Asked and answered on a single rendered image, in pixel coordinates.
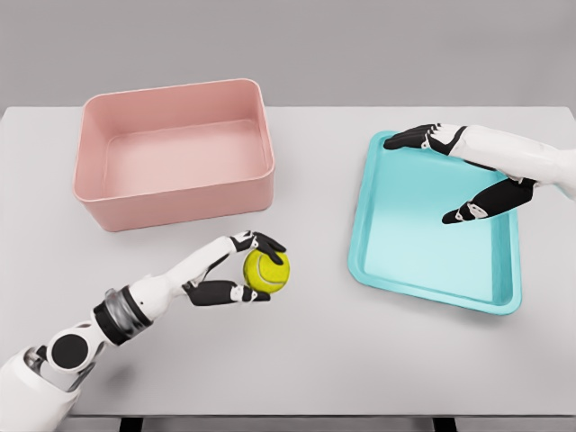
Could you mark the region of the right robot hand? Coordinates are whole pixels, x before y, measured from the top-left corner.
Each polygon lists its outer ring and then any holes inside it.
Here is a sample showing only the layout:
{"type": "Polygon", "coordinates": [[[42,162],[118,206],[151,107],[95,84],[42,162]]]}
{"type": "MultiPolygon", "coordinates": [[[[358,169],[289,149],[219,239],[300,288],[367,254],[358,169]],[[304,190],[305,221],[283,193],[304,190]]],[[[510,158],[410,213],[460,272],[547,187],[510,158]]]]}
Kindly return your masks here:
{"type": "Polygon", "coordinates": [[[522,172],[519,147],[505,144],[481,127],[446,123],[419,125],[394,134],[383,147],[387,150],[430,149],[506,176],[446,213],[442,218],[445,225],[500,215],[530,202],[534,195],[536,180],[522,172]]]}

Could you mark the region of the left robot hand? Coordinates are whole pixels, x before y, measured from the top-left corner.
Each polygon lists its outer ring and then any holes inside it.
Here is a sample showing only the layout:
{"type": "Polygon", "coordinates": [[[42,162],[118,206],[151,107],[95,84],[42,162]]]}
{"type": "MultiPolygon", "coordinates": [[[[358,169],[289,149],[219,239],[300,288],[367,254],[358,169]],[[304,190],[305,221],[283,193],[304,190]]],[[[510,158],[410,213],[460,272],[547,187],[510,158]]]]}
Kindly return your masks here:
{"type": "Polygon", "coordinates": [[[215,306],[235,302],[269,302],[269,293],[257,291],[233,281],[208,281],[207,274],[229,256],[256,249],[266,254],[274,264],[281,265],[280,252],[286,247],[266,234],[245,230],[231,236],[221,236],[194,251],[189,257],[166,272],[167,285],[176,297],[187,295],[194,306],[215,306]]]}

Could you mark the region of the yellow tennis ball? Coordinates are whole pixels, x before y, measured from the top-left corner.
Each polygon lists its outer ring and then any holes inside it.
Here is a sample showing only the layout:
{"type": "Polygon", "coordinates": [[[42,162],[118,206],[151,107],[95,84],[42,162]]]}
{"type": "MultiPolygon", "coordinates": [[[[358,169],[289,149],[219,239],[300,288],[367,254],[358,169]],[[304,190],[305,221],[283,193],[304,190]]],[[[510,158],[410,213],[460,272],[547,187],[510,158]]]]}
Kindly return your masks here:
{"type": "Polygon", "coordinates": [[[278,252],[277,255],[283,261],[281,265],[258,250],[253,250],[246,256],[243,275],[250,288],[264,293],[276,293],[284,288],[290,277],[290,262],[285,253],[278,252]]]}

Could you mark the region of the blue plastic tray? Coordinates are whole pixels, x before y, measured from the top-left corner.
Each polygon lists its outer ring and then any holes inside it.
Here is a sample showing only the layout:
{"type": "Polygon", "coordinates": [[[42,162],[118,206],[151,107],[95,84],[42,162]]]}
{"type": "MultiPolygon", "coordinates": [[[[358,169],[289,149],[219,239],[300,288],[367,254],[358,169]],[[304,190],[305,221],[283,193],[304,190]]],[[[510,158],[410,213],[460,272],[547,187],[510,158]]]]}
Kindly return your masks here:
{"type": "Polygon", "coordinates": [[[443,216],[504,179],[429,149],[367,150],[348,269],[361,284],[493,315],[522,302],[518,215],[444,224],[443,216]]]}

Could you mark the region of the pink plastic basket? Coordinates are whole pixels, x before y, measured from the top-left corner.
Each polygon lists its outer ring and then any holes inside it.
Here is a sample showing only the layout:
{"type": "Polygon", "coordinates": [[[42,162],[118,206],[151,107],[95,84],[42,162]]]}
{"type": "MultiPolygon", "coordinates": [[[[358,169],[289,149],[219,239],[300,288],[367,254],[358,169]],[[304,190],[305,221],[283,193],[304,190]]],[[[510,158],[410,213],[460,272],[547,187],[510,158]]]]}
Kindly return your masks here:
{"type": "Polygon", "coordinates": [[[251,79],[99,94],[83,106],[73,192],[104,230],[262,211],[274,182],[251,79]]]}

